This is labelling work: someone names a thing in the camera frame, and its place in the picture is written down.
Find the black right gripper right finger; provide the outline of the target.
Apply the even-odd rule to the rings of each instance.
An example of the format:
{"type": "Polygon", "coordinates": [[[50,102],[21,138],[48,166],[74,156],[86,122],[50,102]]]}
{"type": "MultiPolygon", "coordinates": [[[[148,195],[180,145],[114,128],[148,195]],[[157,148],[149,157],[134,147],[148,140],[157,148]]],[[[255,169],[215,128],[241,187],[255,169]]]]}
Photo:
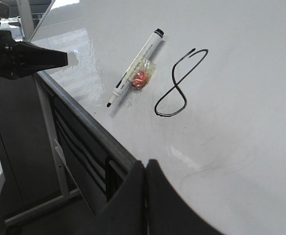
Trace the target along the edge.
{"type": "Polygon", "coordinates": [[[220,235],[179,196],[155,159],[146,166],[148,228],[151,235],[220,235]]]}

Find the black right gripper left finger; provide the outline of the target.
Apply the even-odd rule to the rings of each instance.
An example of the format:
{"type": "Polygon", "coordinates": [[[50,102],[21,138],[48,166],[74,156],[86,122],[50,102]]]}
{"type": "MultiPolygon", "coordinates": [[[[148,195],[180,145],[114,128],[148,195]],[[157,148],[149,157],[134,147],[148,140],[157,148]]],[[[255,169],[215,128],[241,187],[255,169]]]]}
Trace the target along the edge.
{"type": "Polygon", "coordinates": [[[141,161],[135,161],[124,182],[104,210],[76,234],[146,234],[144,183],[144,166],[141,161]]]}

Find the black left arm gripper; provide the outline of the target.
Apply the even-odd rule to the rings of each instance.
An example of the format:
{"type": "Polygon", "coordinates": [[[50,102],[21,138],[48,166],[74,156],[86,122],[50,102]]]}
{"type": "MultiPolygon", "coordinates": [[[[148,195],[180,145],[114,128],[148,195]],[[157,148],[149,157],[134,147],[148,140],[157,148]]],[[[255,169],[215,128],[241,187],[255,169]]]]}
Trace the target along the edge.
{"type": "Polygon", "coordinates": [[[15,80],[67,65],[67,53],[16,42],[10,31],[0,30],[0,77],[15,80]]]}

